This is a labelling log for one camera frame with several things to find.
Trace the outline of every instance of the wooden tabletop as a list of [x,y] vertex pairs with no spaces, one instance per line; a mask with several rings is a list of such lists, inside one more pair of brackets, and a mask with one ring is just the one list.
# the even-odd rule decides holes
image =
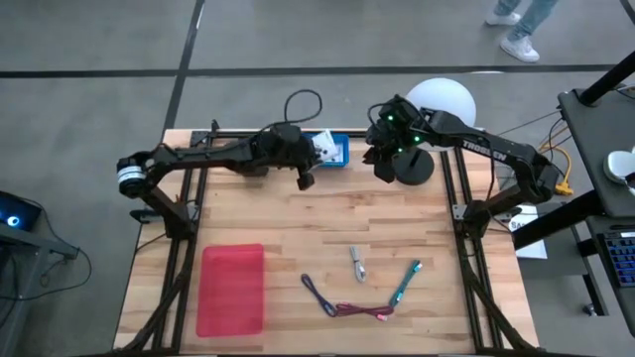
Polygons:
[[[164,140],[173,147],[186,147],[190,134],[191,130],[169,130]],[[265,178],[244,178],[225,169],[209,171],[183,353],[473,352],[439,155],[433,154],[436,169],[426,183],[387,184],[373,175],[371,166],[361,163],[367,146],[361,140],[350,144],[348,166],[315,169],[316,184],[306,191],[298,190],[295,171],[270,170]],[[465,153],[465,162],[474,198],[484,197],[490,182],[489,160]],[[191,197],[197,173],[193,177]],[[182,172],[171,173],[160,187],[176,196],[182,179]],[[461,197],[458,184],[456,188]],[[163,224],[146,225],[139,244],[163,232]],[[195,325],[202,250],[210,245],[248,243],[265,247],[263,333],[198,338]],[[496,303],[521,335],[537,345],[510,236],[492,230],[483,244]],[[359,248],[368,272],[364,284],[355,279],[350,245]],[[115,347],[129,342],[155,309],[169,246],[168,239],[161,239],[137,254]],[[421,260],[423,268],[386,322],[363,314],[328,317],[300,281],[302,273],[309,274],[332,303],[385,305],[414,259]],[[482,307],[480,316],[487,336]],[[166,343],[172,335],[172,318],[169,315]]]

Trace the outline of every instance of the person's leg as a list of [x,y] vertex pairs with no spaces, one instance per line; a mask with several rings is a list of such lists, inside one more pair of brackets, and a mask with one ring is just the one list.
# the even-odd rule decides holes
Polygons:
[[509,16],[516,10],[521,0],[498,0],[498,4],[494,8],[494,14],[497,16]]
[[525,16],[501,41],[500,47],[509,55],[525,62],[535,62],[540,55],[534,50],[529,37],[551,15],[558,0],[533,0]]
[[507,40],[515,42],[532,36],[540,24],[551,15],[557,2],[558,0],[533,0],[523,18],[507,35]]
[[520,15],[514,12],[521,0],[498,0],[494,11],[485,18],[488,25],[514,26],[520,21]]

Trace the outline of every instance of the concrete floor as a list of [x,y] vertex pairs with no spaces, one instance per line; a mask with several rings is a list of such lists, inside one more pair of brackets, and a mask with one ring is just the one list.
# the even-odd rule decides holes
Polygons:
[[[195,0],[5,0],[0,70],[178,68]],[[477,124],[501,132],[555,110],[557,94],[601,72],[463,73],[461,66],[525,64],[497,49],[503,29],[482,24],[492,0],[208,0],[191,68],[352,65],[443,66],[447,73],[188,78],[177,128],[258,128],[280,120],[286,96],[319,91],[324,111],[307,127],[365,127],[366,108],[414,84],[462,82]],[[541,64],[616,63],[635,48],[635,28],[617,0],[561,0],[537,32]],[[555,67],[545,70],[560,70]],[[40,201],[59,233],[91,257],[80,289],[33,303],[20,356],[107,351],[123,302],[139,202],[117,192],[115,163],[161,137],[175,81],[167,78],[0,79],[0,189]],[[312,111],[292,105],[292,115]],[[506,137],[537,144],[556,117]],[[590,182],[572,141],[571,185]],[[632,356],[635,339],[605,275],[593,262],[610,316],[588,318],[581,279],[526,281],[541,345],[550,351]],[[58,268],[55,287],[84,277],[85,263]]]

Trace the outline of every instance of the cable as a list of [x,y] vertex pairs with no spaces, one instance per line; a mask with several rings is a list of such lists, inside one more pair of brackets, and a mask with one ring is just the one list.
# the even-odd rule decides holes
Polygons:
[[413,261],[413,263],[410,265],[410,269],[408,269],[408,272],[406,272],[406,276],[404,277],[404,280],[402,280],[401,284],[399,285],[399,288],[397,288],[397,290],[392,295],[392,297],[390,297],[390,302],[388,302],[388,304],[391,307],[397,306],[397,303],[401,301],[401,299],[404,297],[404,293],[406,292],[406,288],[408,287],[408,283],[415,276],[415,274],[419,272],[422,268],[423,268],[423,264],[421,264],[421,261],[419,260]]
[[561,142],[557,143],[554,145],[555,148],[557,148],[558,146],[564,144],[568,139],[570,139],[572,137],[572,135],[567,136],[564,140],[562,140]]
[[557,168],[558,171],[563,176],[563,181],[556,184],[556,193],[557,194],[562,194],[562,195],[571,195],[571,194],[573,194],[573,190],[569,187],[569,175],[572,172],[572,157],[563,148],[554,147],[553,150],[556,150],[557,152],[562,153],[565,156],[565,158],[567,159],[567,172],[565,174],[563,174],[563,172],[556,165],[554,165],[554,167]]
[[505,231],[505,230],[502,230],[502,229],[495,229],[495,228],[487,228],[487,230],[492,231],[492,232],[509,233],[509,231]]
[[[306,118],[303,119],[298,119],[298,120],[289,120],[289,103],[291,102],[291,99],[293,99],[296,95],[301,94],[301,93],[310,93],[313,94],[315,97],[317,97],[317,103],[318,103],[318,109],[317,112],[314,115],[310,115]],[[284,118],[285,118],[285,123],[303,123],[306,121],[310,121],[312,119],[317,118],[320,114],[321,114],[321,109],[322,109],[322,103],[321,103],[321,96],[319,95],[319,93],[317,93],[316,91],[312,90],[312,89],[300,89],[300,90],[296,90],[295,92],[291,93],[291,95],[289,95],[287,97],[287,100],[285,100],[285,110],[284,110]]]
[[[190,200],[187,200],[187,201],[186,201],[186,206],[188,205],[188,203],[192,203],[192,202],[196,202],[196,200],[195,200],[195,199],[190,199]],[[195,209],[194,209],[194,213],[193,213],[193,214],[191,215],[191,217],[190,217],[190,221],[191,221],[192,223],[193,223],[196,219],[198,219],[198,217],[196,217],[196,215],[197,215],[197,214],[199,214],[199,213],[200,213],[200,209],[199,209],[199,207],[198,207],[198,206],[196,206],[196,207],[195,207]],[[154,242],[158,241],[159,239],[161,239],[161,238],[165,237],[166,235],[168,235],[168,233],[163,233],[163,234],[158,235],[158,236],[156,236],[156,237],[152,238],[151,240],[149,240],[149,241],[145,242],[144,244],[140,245],[139,247],[137,247],[137,249],[135,249],[135,254],[139,253],[139,251],[140,251],[143,247],[145,247],[145,246],[147,246],[147,245],[149,245],[149,244],[152,244],[152,243],[154,243]]]
[[2,296],[0,296],[0,298],[13,300],[13,301],[29,301],[29,300],[34,300],[36,298],[45,297],[47,295],[56,294],[56,293],[60,293],[60,292],[65,292],[65,291],[68,291],[68,290],[71,290],[71,289],[82,287],[83,285],[85,285],[90,280],[90,277],[92,276],[92,264],[90,262],[90,258],[88,258],[88,255],[81,248],[77,248],[77,250],[78,250],[79,254],[83,255],[84,258],[86,258],[86,263],[88,263],[88,275],[86,276],[86,278],[81,283],[75,284],[73,286],[66,287],[66,288],[60,288],[60,289],[51,290],[51,291],[48,291],[48,292],[45,292],[45,293],[38,294],[38,295],[33,296],[33,297],[18,297],[18,298],[15,298],[15,297],[2,297]]
[[550,162],[554,161],[554,147],[552,146],[552,134],[554,133],[554,128],[556,128],[556,125],[558,125],[558,123],[560,123],[561,120],[563,120],[563,118],[556,120],[556,123],[552,125],[551,129],[549,129],[549,152],[551,154],[551,157],[549,158]]
[[144,243],[144,244],[140,245],[139,247],[137,247],[137,249],[135,249],[135,254],[139,253],[139,251],[140,251],[143,247],[147,246],[148,244],[152,244],[152,243],[154,243],[154,242],[158,241],[159,239],[161,239],[161,238],[165,237],[165,236],[166,236],[166,234],[167,234],[167,233],[164,233],[164,234],[158,235],[158,236],[156,236],[155,238],[152,238],[151,240],[147,241],[146,243]]
[[314,286],[314,282],[311,280],[309,275],[302,274],[300,276],[300,280],[302,281],[302,284],[304,284],[305,287],[307,287],[307,289],[309,289],[309,291],[314,295],[314,297],[316,297],[319,302],[319,306],[324,310],[324,312],[326,312],[326,314],[330,317],[336,317],[337,308],[318,293],[318,290],[316,289],[316,286]]
[[60,264],[66,264],[68,259],[66,257],[62,257],[58,261],[52,263],[43,273],[40,274],[40,286],[46,288],[49,285],[49,272]]
[[375,316],[380,321],[387,321],[388,315],[395,312],[395,309],[391,306],[379,306],[379,307],[359,307],[348,302],[337,304],[337,316],[351,316],[358,313],[367,313],[371,316]]
[[377,107],[384,106],[384,105],[386,105],[386,104],[388,104],[388,103],[386,102],[386,103],[377,103],[377,104],[373,104],[373,105],[371,105],[370,107],[368,107],[368,110],[366,111],[366,117],[368,117],[368,121],[370,122],[370,124],[371,124],[371,125],[372,125],[375,129],[377,129],[377,124],[375,124],[375,122],[373,121],[373,116],[372,116],[371,111],[372,111],[373,109],[377,108]]
[[[315,114],[310,115],[306,118],[302,118],[302,119],[297,119],[297,120],[289,120],[289,116],[288,116],[288,109],[289,109],[289,103],[291,102],[291,99],[293,99],[296,95],[300,94],[300,93],[310,93],[313,94],[317,97],[317,104],[318,104],[318,108]],[[261,137],[260,134],[262,134],[265,130],[274,127],[276,125],[280,125],[280,124],[299,124],[299,123],[305,123],[308,122],[310,120],[316,119],[317,117],[319,117],[319,115],[321,114],[322,111],[322,100],[321,100],[321,95],[319,95],[319,93],[317,93],[316,91],[312,90],[312,89],[300,89],[300,90],[296,90],[295,92],[291,93],[287,99],[285,100],[285,106],[284,106],[284,113],[283,113],[283,117],[284,117],[284,121],[278,121],[278,122],[273,122],[271,124],[268,124],[266,126],[264,126],[262,129],[258,130],[254,135],[250,136],[247,139],[243,139],[240,142],[242,143],[247,143],[249,140],[254,139],[256,137],[258,137],[258,144],[262,144],[260,142]],[[225,150],[229,150],[229,149],[233,149],[234,146],[233,145],[227,145],[227,146],[222,146],[219,148],[214,148],[214,152],[215,153],[221,153]]]
[[18,295],[20,293],[20,288],[18,287],[18,264],[16,263],[16,258],[13,256],[13,253],[11,253],[11,251],[9,251],[9,257],[11,258],[11,264],[13,265],[13,292],[15,293],[15,297],[14,300],[11,301],[11,307],[9,307],[7,313],[4,315],[4,317],[2,317],[2,321],[0,321],[0,330],[2,330],[2,327],[4,327],[4,324],[7,323],[9,316],[11,316],[13,308],[16,306],[15,298],[18,298]]
[[506,226],[503,222],[501,222],[501,221],[500,221],[500,220],[498,220],[497,218],[492,217],[492,220],[494,220],[494,222],[496,222],[496,223],[500,224],[500,225],[501,225],[501,227],[505,228],[505,230],[506,230],[508,233],[512,233],[512,230],[511,230],[511,229],[509,229],[509,227],[508,227],[508,226]]
[[554,114],[556,114],[556,113],[559,113],[559,112],[560,112],[560,109],[555,110],[555,111],[553,111],[553,112],[551,112],[551,113],[549,113],[549,114],[543,115],[542,117],[539,117],[539,118],[536,118],[536,119],[530,120],[530,121],[528,121],[528,122],[527,122],[527,123],[525,123],[525,124],[521,124],[521,125],[519,125],[519,126],[517,126],[517,127],[513,127],[513,128],[511,128],[511,129],[505,130],[504,132],[498,133],[498,134],[496,134],[496,135],[499,135],[499,136],[500,136],[500,135],[504,135],[504,134],[507,134],[507,133],[513,132],[514,130],[517,130],[517,129],[520,129],[520,128],[524,128],[524,127],[526,127],[526,126],[528,126],[528,125],[530,125],[530,124],[534,124],[534,123],[536,123],[537,121],[541,121],[541,120],[543,120],[543,119],[549,118],[550,116],[552,116],[552,115],[554,115]]
[[361,264],[361,257],[359,255],[359,249],[355,246],[350,246],[350,256],[353,259],[353,268],[355,270],[355,278],[359,283],[364,283],[366,281],[366,270],[364,266]]

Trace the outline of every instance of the red cutting board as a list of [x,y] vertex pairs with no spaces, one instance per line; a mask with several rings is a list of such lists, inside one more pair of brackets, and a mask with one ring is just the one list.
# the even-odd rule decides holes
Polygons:
[[196,315],[198,337],[262,332],[264,261],[261,244],[203,250]]

